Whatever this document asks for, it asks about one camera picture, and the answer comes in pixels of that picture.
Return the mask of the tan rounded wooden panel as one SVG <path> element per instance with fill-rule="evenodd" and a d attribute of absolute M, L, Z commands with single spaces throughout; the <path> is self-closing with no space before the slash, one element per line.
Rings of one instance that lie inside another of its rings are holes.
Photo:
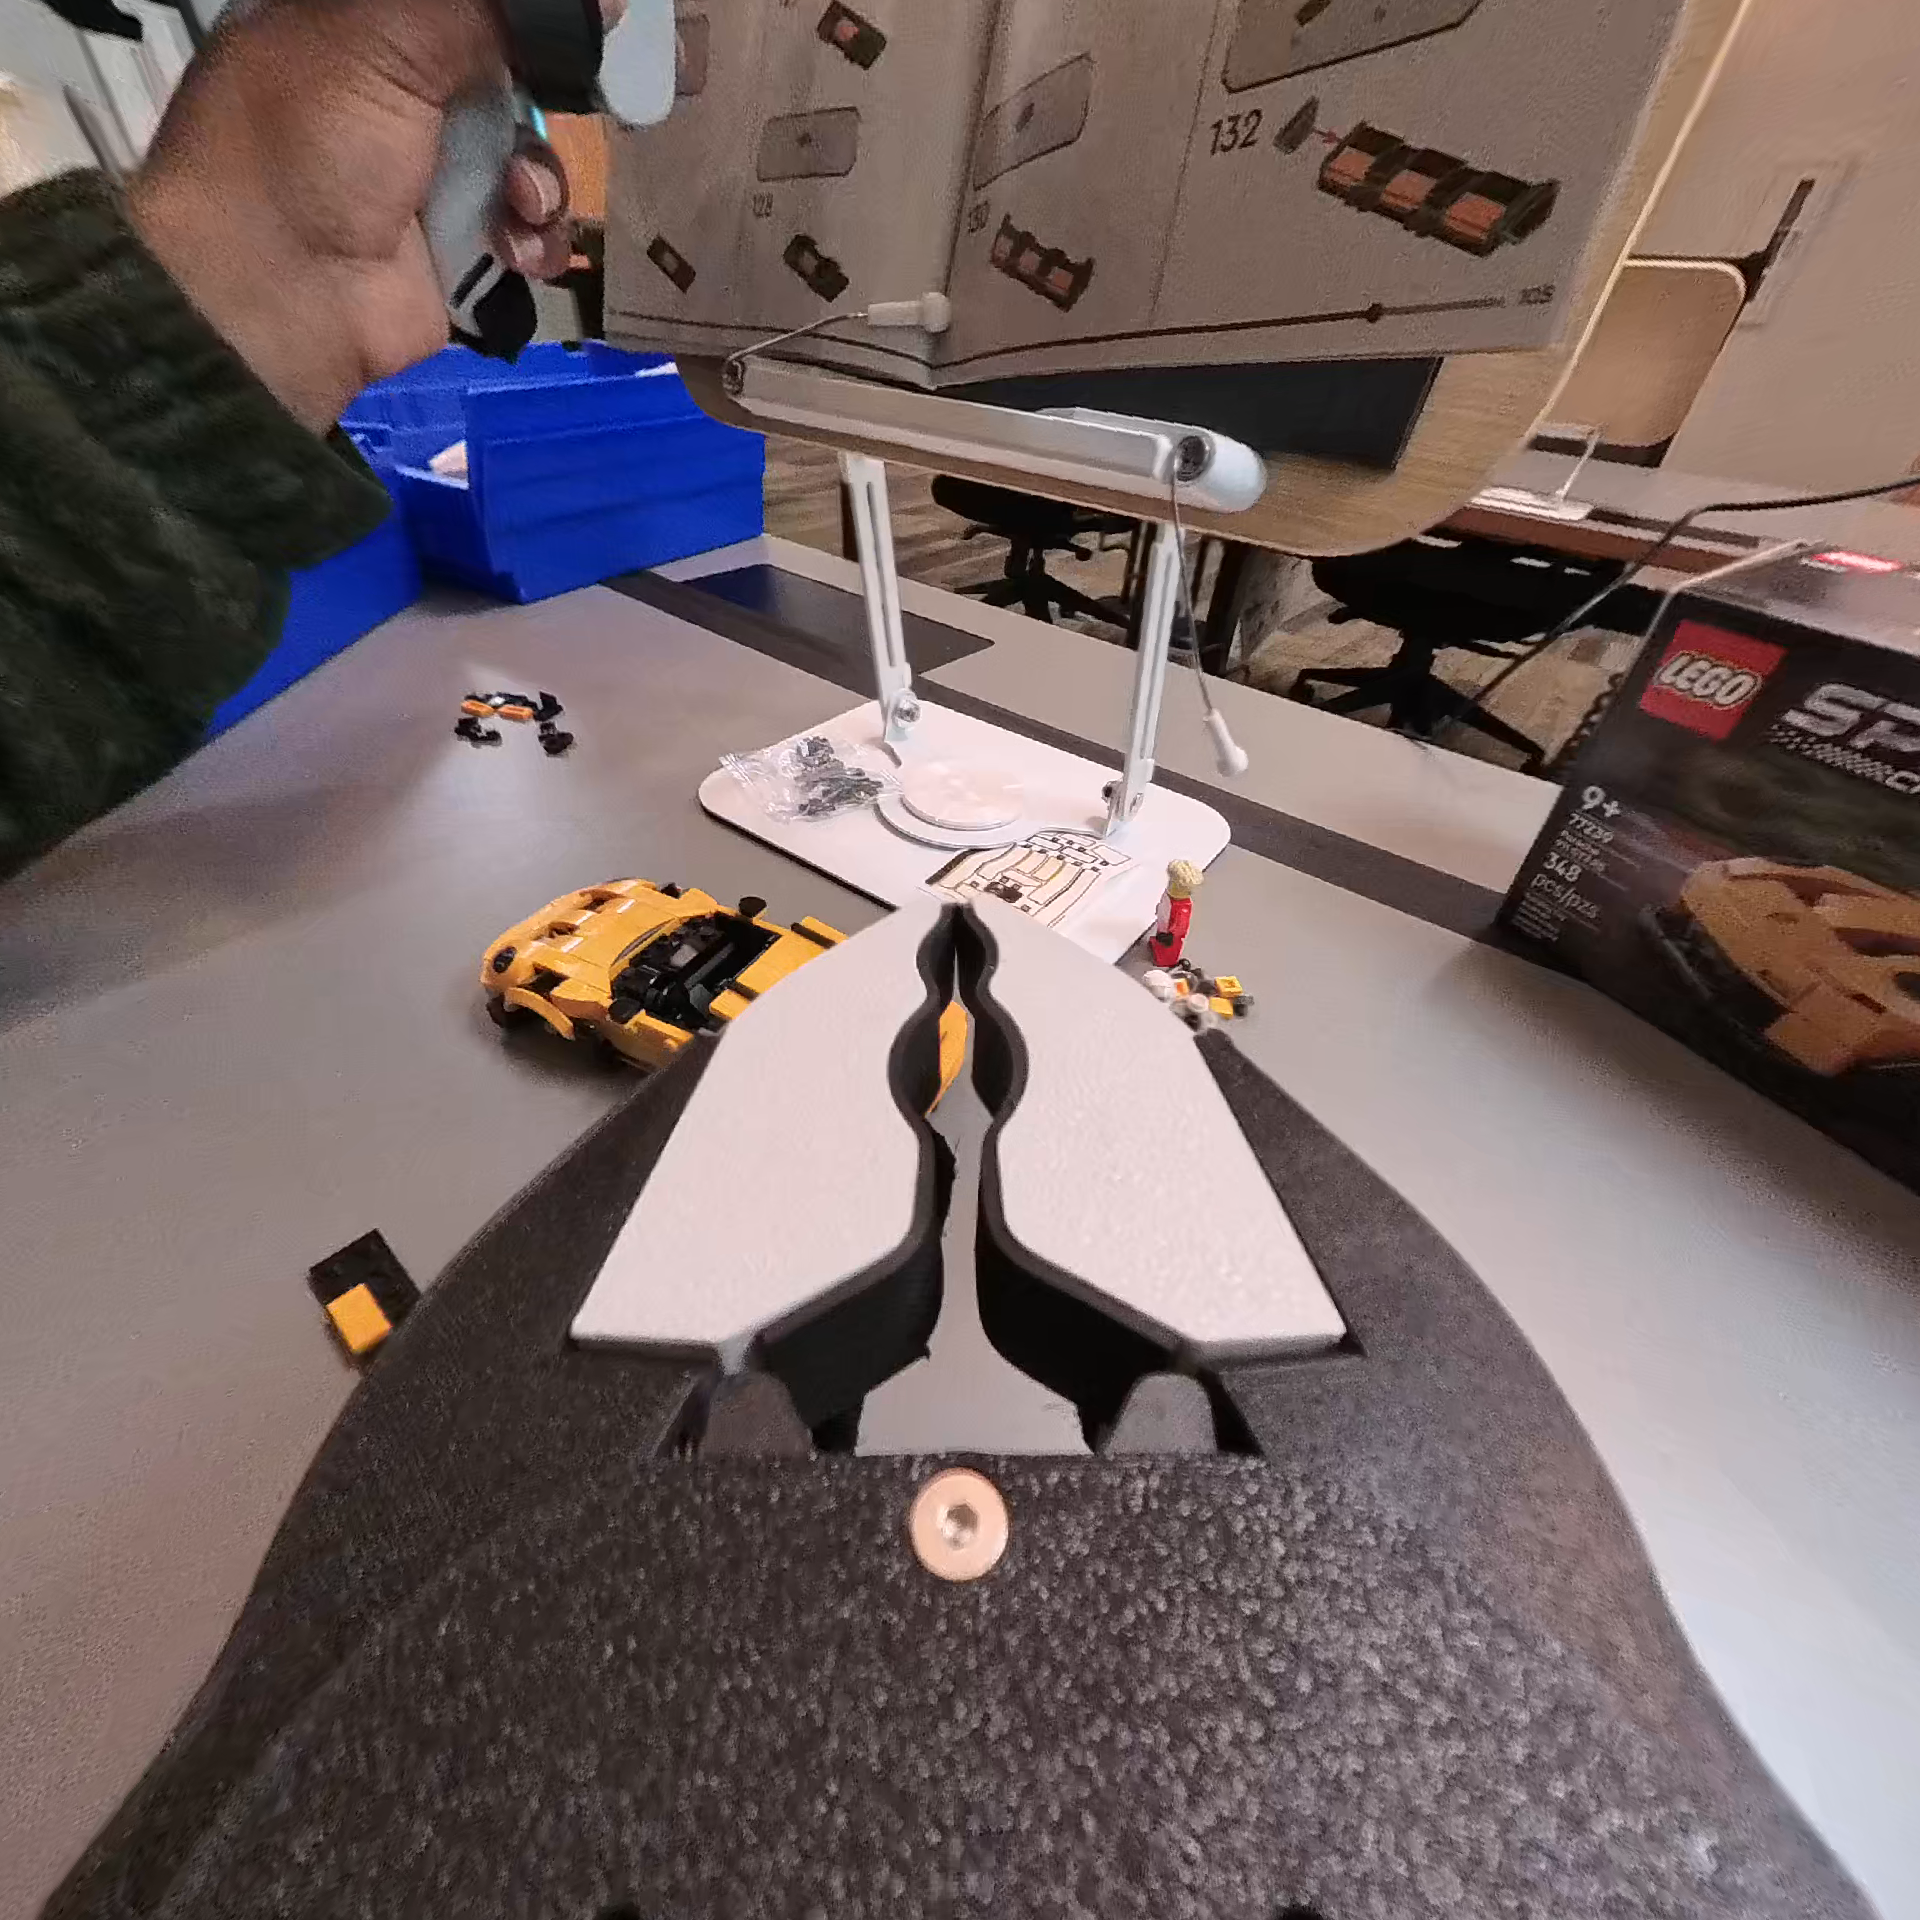
<path fill-rule="evenodd" d="M 1622 266 L 1568 381 L 1532 439 L 1654 464 L 1689 415 L 1745 306 L 1745 274 L 1716 258 Z"/>

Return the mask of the black lego box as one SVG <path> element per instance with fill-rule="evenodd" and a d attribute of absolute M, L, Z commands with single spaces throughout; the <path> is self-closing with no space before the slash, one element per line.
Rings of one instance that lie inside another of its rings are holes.
<path fill-rule="evenodd" d="M 1916 1190 L 1916 565 L 1780 547 L 1669 595 L 1498 928 Z"/>

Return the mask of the person's left hand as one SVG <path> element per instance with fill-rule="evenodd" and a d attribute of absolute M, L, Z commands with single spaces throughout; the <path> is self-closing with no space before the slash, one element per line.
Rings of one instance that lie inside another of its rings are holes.
<path fill-rule="evenodd" d="M 447 342 L 425 207 L 495 4 L 228 4 L 127 188 L 141 245 L 300 426 Z"/>

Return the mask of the black office chair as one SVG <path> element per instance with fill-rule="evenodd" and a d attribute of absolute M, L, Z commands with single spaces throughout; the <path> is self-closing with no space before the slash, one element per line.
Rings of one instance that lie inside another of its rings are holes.
<path fill-rule="evenodd" d="M 953 592 L 970 596 L 986 608 L 1020 611 L 1046 624 L 1058 612 L 1087 616 L 1118 630 L 1128 624 L 1128 603 L 1125 596 L 1092 596 L 1062 583 L 1048 572 L 1048 555 L 1089 559 L 1089 539 L 1105 535 L 1132 538 L 1137 528 L 1135 519 L 1074 507 L 1048 496 L 1020 494 L 1007 487 L 990 487 L 951 472 L 933 478 L 930 499 L 936 507 L 965 522 L 968 535 L 1005 542 L 1005 555 L 996 578 L 965 583 L 953 587 Z"/>
<path fill-rule="evenodd" d="M 1532 659 L 1553 636 L 1598 627 L 1630 632 L 1653 612 L 1653 590 L 1628 580 L 1620 559 L 1577 558 L 1551 547 L 1426 535 L 1368 555 L 1312 563 L 1332 621 L 1368 621 L 1396 636 L 1385 666 L 1304 666 L 1289 700 L 1334 716 L 1382 714 L 1390 728 L 1437 741 L 1474 728 L 1520 755 L 1535 778 L 1550 758 L 1484 702 L 1441 682 L 1434 661 L 1465 653 L 1502 670 Z"/>

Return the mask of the pile of yellow black bricks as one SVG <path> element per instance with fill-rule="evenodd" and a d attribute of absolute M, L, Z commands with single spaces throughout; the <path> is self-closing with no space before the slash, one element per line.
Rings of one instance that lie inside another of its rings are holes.
<path fill-rule="evenodd" d="M 528 731 L 548 758 L 565 757 L 576 744 L 565 702 L 545 688 L 535 693 L 513 688 L 468 690 L 460 700 L 449 735 L 476 749 L 490 749 L 512 728 Z"/>

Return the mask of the clear bag of black parts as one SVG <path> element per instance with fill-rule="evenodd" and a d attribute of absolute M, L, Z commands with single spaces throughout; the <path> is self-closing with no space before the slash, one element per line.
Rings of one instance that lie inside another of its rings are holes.
<path fill-rule="evenodd" d="M 885 747 L 802 733 L 734 752 L 717 771 L 774 822 L 825 822 L 897 794 L 901 768 Z"/>

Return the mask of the blue plastic bin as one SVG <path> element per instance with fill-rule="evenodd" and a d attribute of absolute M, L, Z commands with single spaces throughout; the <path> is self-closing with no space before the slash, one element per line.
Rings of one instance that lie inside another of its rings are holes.
<path fill-rule="evenodd" d="M 517 605 L 762 532 L 762 436 L 710 418 L 664 354 L 453 344 L 366 388 L 342 430 L 423 574 Z"/>
<path fill-rule="evenodd" d="M 268 661 L 208 720 L 205 741 L 303 682 L 354 646 L 423 590 L 423 574 L 404 519 L 392 510 L 366 539 L 292 578 L 289 605 Z"/>

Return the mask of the brown wooden desk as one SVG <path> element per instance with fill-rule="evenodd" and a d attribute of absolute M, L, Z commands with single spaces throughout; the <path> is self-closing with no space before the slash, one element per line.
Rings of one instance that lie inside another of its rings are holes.
<path fill-rule="evenodd" d="M 1657 568 L 1692 574 L 1764 543 L 1801 542 L 1900 568 L 1918 565 L 1918 510 L 1886 496 L 1812 501 L 1669 467 L 1578 461 L 1573 453 L 1524 451 L 1505 460 L 1485 491 L 1437 522 L 1434 538 L 1535 543 L 1577 558 L 1630 559 L 1681 511 L 1718 501 L 1657 555 Z"/>

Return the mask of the white book stand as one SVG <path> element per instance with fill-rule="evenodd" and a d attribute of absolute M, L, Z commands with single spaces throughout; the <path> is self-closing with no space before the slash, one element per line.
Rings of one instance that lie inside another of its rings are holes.
<path fill-rule="evenodd" d="M 904 651 L 889 470 L 870 454 L 838 453 L 872 700 L 810 733 L 885 747 L 897 760 L 901 788 L 833 820 L 774 822 L 716 771 L 700 786 L 700 804 L 717 822 L 882 904 L 927 896 L 922 880 L 953 852 L 1012 844 L 1046 827 L 1095 832 L 1135 863 L 1056 930 L 1113 963 L 1154 919 L 1170 859 L 1204 868 L 1232 842 L 1213 804 L 1156 786 L 1156 755 L 1176 616 L 1190 611 L 1184 504 L 1252 507 L 1266 484 L 1263 461 L 1204 426 L 1092 407 L 1021 412 L 828 372 L 785 354 L 813 332 L 816 325 L 804 325 L 734 350 L 722 366 L 727 395 L 762 421 L 820 423 L 852 413 L 858 386 L 870 384 L 880 430 L 901 442 L 954 448 L 978 427 L 985 448 L 968 448 L 968 456 L 1050 475 L 1092 472 L 1101 487 L 1159 503 L 1145 519 L 1150 543 L 1119 768 L 1110 773 L 1080 752 L 1050 747 L 1012 722 L 920 700 Z"/>

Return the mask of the pile of mixed lego pieces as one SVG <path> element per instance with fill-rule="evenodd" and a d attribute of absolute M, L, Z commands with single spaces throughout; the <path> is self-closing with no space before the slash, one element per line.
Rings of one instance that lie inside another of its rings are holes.
<path fill-rule="evenodd" d="M 1141 986 L 1194 1034 L 1247 1020 L 1256 1004 L 1236 973 L 1208 973 L 1193 963 L 1150 967 Z"/>

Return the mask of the lego instruction booklet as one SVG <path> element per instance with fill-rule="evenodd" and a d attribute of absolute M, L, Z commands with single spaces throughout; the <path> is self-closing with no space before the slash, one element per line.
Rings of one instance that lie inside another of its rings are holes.
<path fill-rule="evenodd" d="M 1540 350 L 1679 15 L 677 4 L 670 115 L 607 134 L 605 336 L 920 388 Z"/>

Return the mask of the sticker sheet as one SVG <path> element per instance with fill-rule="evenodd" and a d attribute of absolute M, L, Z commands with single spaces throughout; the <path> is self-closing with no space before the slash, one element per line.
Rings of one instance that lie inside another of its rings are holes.
<path fill-rule="evenodd" d="M 922 880 L 922 892 L 962 904 L 996 901 L 1056 928 L 1134 863 L 1095 832 L 1046 827 L 1012 844 L 953 852 Z"/>

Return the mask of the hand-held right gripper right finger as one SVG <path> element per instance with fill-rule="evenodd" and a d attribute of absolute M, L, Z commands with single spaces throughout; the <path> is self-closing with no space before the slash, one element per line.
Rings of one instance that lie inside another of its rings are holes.
<path fill-rule="evenodd" d="M 1200 1037 L 1002 903 L 967 911 L 990 1115 L 976 1302 L 993 1350 L 1097 1443 L 1135 1382 L 1321 1359 L 1346 1320 Z"/>

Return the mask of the black lego plate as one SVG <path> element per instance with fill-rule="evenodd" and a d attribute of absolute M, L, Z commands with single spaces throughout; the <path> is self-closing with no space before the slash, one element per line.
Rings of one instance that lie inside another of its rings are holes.
<path fill-rule="evenodd" d="M 380 1300 L 389 1307 L 392 1318 L 392 1332 L 410 1316 L 421 1300 L 421 1286 L 413 1282 L 408 1271 L 396 1258 L 392 1248 L 384 1238 L 382 1232 L 366 1232 L 351 1238 L 348 1245 L 337 1248 L 330 1254 L 325 1254 L 306 1271 L 306 1286 L 325 1315 L 325 1302 L 356 1282 L 368 1282 Z M 342 1355 L 354 1363 L 362 1365 L 373 1359 L 354 1359 L 342 1350 Z"/>

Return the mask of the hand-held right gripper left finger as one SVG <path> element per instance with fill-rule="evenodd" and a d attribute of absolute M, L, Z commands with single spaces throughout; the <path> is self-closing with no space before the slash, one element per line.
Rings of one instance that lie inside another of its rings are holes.
<path fill-rule="evenodd" d="M 693 1092 L 569 1324 L 591 1354 L 778 1381 L 847 1427 L 925 1355 L 953 1173 L 941 1092 L 953 910 L 901 908 L 758 997 Z"/>

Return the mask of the yellow lego car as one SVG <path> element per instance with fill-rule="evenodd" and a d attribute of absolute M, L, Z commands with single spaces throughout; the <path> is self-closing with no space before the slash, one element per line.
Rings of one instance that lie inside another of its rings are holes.
<path fill-rule="evenodd" d="M 769 919 L 754 896 L 725 903 L 630 877 L 582 886 L 508 928 L 478 978 L 493 1024 L 658 1071 L 841 941 L 813 917 Z"/>

